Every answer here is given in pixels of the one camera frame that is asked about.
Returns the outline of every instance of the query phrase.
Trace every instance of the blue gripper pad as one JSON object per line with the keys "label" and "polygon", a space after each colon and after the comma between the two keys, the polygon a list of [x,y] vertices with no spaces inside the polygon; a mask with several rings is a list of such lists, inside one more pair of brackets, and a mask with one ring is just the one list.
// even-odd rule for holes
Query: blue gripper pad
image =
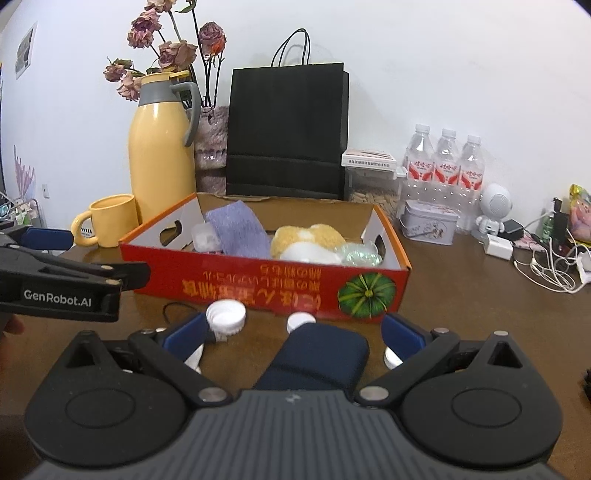
{"label": "blue gripper pad", "polygon": [[396,314],[382,320],[382,340],[403,362],[430,343],[430,334]]}
{"label": "blue gripper pad", "polygon": [[205,343],[209,325],[204,313],[199,313],[175,327],[162,342],[162,347],[181,362],[185,362],[197,348]]}
{"label": "blue gripper pad", "polygon": [[305,323],[289,335],[255,390],[355,389],[367,363],[367,340],[356,332]]}
{"label": "blue gripper pad", "polygon": [[69,250],[74,235],[69,230],[30,227],[21,236],[20,244],[31,250]]}

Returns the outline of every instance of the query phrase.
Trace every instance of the power adapter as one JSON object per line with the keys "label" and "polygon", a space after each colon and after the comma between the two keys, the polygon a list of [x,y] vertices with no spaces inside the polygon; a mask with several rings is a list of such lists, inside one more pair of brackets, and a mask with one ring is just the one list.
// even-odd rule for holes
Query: power adapter
{"label": "power adapter", "polygon": [[484,253],[493,257],[510,260],[513,256],[513,244],[506,238],[486,235],[483,239]]}

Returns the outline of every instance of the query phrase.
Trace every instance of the dried rose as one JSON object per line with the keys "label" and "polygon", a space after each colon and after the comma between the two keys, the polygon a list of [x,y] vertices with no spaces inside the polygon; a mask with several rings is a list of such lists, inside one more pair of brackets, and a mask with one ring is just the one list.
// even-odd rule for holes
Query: dried rose
{"label": "dried rose", "polygon": [[137,102],[139,100],[139,90],[142,86],[142,77],[136,77],[131,72],[127,72],[123,80],[121,80],[121,86],[117,89],[117,92],[126,100]]}
{"label": "dried rose", "polygon": [[158,64],[163,70],[171,67],[179,72],[186,70],[197,58],[197,46],[187,43],[186,40],[178,43],[172,43],[169,40],[160,45],[159,50]]}
{"label": "dried rose", "polygon": [[127,41],[129,42],[130,47],[146,48],[154,41],[154,35],[150,31],[140,32],[132,29],[127,34]]}
{"label": "dried rose", "polygon": [[139,32],[154,33],[155,30],[160,30],[162,28],[162,25],[158,21],[159,18],[160,15],[158,12],[152,8],[147,12],[142,12],[138,18],[131,22],[131,27],[133,30]]}
{"label": "dried rose", "polygon": [[150,10],[154,8],[158,13],[170,12],[176,2],[177,0],[148,0],[148,5],[145,6],[145,9]]}
{"label": "dried rose", "polygon": [[199,40],[206,57],[218,55],[226,48],[226,36],[222,27],[215,22],[208,22],[199,29]]}
{"label": "dried rose", "polygon": [[109,82],[120,81],[121,78],[123,77],[123,75],[125,75],[126,73],[127,73],[127,70],[125,70],[123,65],[116,65],[116,64],[107,65],[107,68],[105,68],[105,71],[103,72],[103,74],[105,75],[105,78]]}

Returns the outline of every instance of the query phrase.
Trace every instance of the pumpkin illustration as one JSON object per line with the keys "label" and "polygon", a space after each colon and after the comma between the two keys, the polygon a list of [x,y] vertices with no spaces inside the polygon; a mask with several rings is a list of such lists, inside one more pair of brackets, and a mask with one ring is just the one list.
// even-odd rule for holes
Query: pumpkin illustration
{"label": "pumpkin illustration", "polygon": [[396,295],[396,285],[381,273],[370,272],[351,278],[338,293],[341,311],[355,318],[384,314]]}

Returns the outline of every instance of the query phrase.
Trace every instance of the white robot figure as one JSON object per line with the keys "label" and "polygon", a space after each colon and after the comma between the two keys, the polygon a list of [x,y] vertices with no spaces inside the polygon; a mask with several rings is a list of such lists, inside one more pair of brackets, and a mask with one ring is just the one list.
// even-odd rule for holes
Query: white robot figure
{"label": "white robot figure", "polygon": [[499,184],[491,183],[480,196],[480,208],[484,215],[476,219],[476,228],[472,235],[482,240],[487,234],[497,236],[505,231],[503,218],[509,215],[513,208],[509,190]]}

